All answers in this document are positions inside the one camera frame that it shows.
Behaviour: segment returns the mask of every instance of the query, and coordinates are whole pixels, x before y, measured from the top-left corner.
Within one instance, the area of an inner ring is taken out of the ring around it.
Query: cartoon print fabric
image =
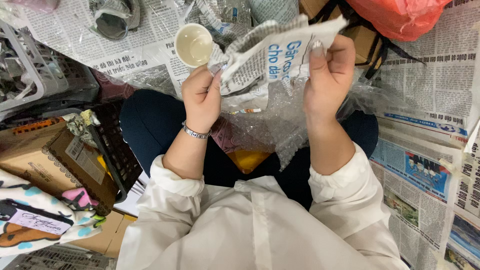
[[[0,170],[0,200],[10,199],[73,221],[73,226],[62,235],[0,221],[0,257],[88,238],[101,232],[100,225],[106,218],[97,216],[91,210],[98,202],[92,200],[84,188],[69,190],[63,196],[63,201],[60,201],[27,180]]]

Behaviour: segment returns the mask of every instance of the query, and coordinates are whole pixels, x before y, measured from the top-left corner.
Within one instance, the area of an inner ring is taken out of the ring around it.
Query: pink label
[[[21,209],[17,209],[17,212],[13,215],[12,218],[10,218],[8,222],[58,235],[64,233],[71,227],[70,224],[66,224],[61,221],[57,221],[41,215],[33,214]]]

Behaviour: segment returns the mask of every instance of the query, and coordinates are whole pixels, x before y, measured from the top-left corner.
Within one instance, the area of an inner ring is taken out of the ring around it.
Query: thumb
[[[213,104],[220,103],[222,97],[220,95],[220,76],[222,75],[222,70],[217,72],[213,77],[212,84],[208,90],[207,97],[205,100],[207,102],[212,102]]]
[[[325,57],[325,51],[322,43],[316,41],[310,52],[310,78],[312,81],[330,79],[332,75],[328,70],[328,62]]]

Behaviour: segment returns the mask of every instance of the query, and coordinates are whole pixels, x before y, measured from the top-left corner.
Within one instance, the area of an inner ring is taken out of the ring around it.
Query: white ceramic cup
[[[212,42],[212,35],[203,25],[186,24],[175,35],[174,48],[186,66],[196,68],[210,59]]]

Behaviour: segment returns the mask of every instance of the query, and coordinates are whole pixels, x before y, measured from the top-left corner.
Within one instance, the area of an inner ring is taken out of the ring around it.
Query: black plastic crate
[[[88,126],[93,140],[103,154],[103,159],[120,189],[115,203],[120,203],[127,198],[128,192],[143,171],[121,134],[119,116],[122,104],[123,99],[119,99],[94,107],[92,111],[95,112],[100,125]]]

